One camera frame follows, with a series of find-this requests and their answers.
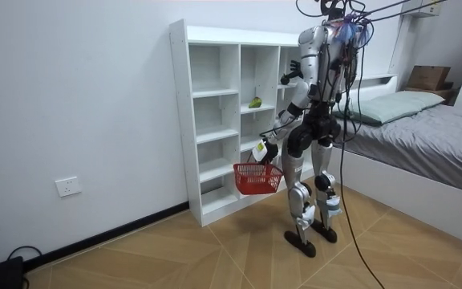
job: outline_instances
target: gray bedsheet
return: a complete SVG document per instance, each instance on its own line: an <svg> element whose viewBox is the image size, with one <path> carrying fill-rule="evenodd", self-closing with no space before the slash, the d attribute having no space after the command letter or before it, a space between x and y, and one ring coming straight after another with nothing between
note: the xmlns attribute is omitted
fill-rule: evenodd
<svg viewBox="0 0 462 289"><path fill-rule="evenodd" d="M363 125L346 150L462 189L462 110L438 105L382 127Z"/></svg>

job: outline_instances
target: humanoid robot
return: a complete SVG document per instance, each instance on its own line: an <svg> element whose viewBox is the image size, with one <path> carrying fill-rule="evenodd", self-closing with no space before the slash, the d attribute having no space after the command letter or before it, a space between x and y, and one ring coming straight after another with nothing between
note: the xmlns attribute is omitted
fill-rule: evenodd
<svg viewBox="0 0 462 289"><path fill-rule="evenodd" d="M331 111L341 99L343 85L354 82L357 63L358 37L355 32L347 41L337 37L337 27L333 20L344 17L344 10L337 8L337 0L330 7L322 0L322 14L327 21L303 31L298 38L301 62L292 62L293 72L284 75L282 83L290 78L301 77L295 87L294 97L288 108L279 113L274 129L265 135L264 142L269 152L267 161L278 154L277 143L282 143L282 170L288 189L290 213L297 233L286 231L285 239L306 256L316 255L314 245L306 237L309 227L320 233L327 241L337 242L336 232L331 227L331 218L341 213L340 196L334 189L334 177L327 172L333 139L341 130ZM294 121L307 110L302 124ZM302 153L311 147L314 169L314 184L317 188L316 200L310 187L301 182ZM316 206L320 210L320 220L314 219Z"/></svg>

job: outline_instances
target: pillow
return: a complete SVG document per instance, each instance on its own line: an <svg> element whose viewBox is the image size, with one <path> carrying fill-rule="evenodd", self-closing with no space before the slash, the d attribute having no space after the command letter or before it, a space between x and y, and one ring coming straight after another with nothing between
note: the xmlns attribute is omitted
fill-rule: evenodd
<svg viewBox="0 0 462 289"><path fill-rule="evenodd" d="M430 92L396 92L393 95L398 95L405 99L420 101L422 103L422 110L432 108L433 106L445 101L443 97Z"/></svg>
<svg viewBox="0 0 462 289"><path fill-rule="evenodd" d="M425 108L430 108L444 101L443 98L427 92L396 92L372 100L361 101L361 121L365 124L383 125L406 116L415 115ZM345 103L339 105L341 112L335 108L333 113L343 118ZM351 104L351 119L359 120L357 104Z"/></svg>

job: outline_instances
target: robot leg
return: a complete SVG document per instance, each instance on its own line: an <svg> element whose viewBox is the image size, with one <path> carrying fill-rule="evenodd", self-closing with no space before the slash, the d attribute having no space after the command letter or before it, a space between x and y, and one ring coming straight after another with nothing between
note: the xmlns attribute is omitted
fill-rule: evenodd
<svg viewBox="0 0 462 289"><path fill-rule="evenodd" d="M292 246L298 248L306 256L313 258L317 252L314 245L307 239L305 230L314 221L315 206L311 204L311 188L300 182L304 157L300 152L304 151L304 145L294 144L294 136L305 133L303 127L298 127L289 137L285 138L282 146L282 169L285 174L286 187L288 189L288 202L290 214L295 223L297 233L285 232L285 239ZM296 153L288 149L288 146L296 145Z"/></svg>
<svg viewBox="0 0 462 289"><path fill-rule="evenodd" d="M340 214L340 197L334 192L334 177L327 172L333 144L330 139L313 141L311 157L314 169L314 184L317 188L316 202L320 209L320 221L314 220L311 227L321 234L327 241L336 243L338 236L331 228L331 218Z"/></svg>

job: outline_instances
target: wooden floor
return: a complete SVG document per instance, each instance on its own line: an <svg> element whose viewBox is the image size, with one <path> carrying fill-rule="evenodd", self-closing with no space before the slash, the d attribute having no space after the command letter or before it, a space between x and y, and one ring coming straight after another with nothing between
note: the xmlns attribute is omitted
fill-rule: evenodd
<svg viewBox="0 0 462 289"><path fill-rule="evenodd" d="M460 240L349 189L345 198L386 289L462 289ZM282 237L294 226L280 192L205 228L184 212L27 277L31 289L379 288L346 219L334 219L336 244L308 229L317 257L307 258Z"/></svg>

